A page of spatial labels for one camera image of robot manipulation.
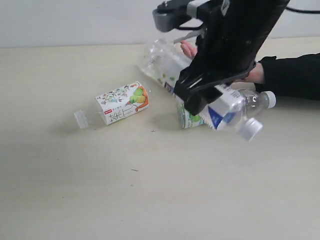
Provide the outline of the black sleeved forearm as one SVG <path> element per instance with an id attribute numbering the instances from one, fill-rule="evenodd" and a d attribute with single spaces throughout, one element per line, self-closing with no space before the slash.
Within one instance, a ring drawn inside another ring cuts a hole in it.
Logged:
<path id="1" fill-rule="evenodd" d="M 259 63 L 264 82 L 255 84 L 258 92 L 271 91 L 282 97 L 318 101 L 320 99 L 320 54 L 293 58 L 266 56 Z"/>

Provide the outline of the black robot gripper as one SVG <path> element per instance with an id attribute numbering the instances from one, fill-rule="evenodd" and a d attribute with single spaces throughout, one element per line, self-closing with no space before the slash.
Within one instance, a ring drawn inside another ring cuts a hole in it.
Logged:
<path id="1" fill-rule="evenodd" d="M 223 5 L 219 25 L 207 27 L 197 56 L 174 86 L 173 93 L 185 100 L 189 113 L 198 115 L 222 95 L 211 83 L 232 83 L 248 75 L 288 4 L 287 0 L 231 0 Z"/>

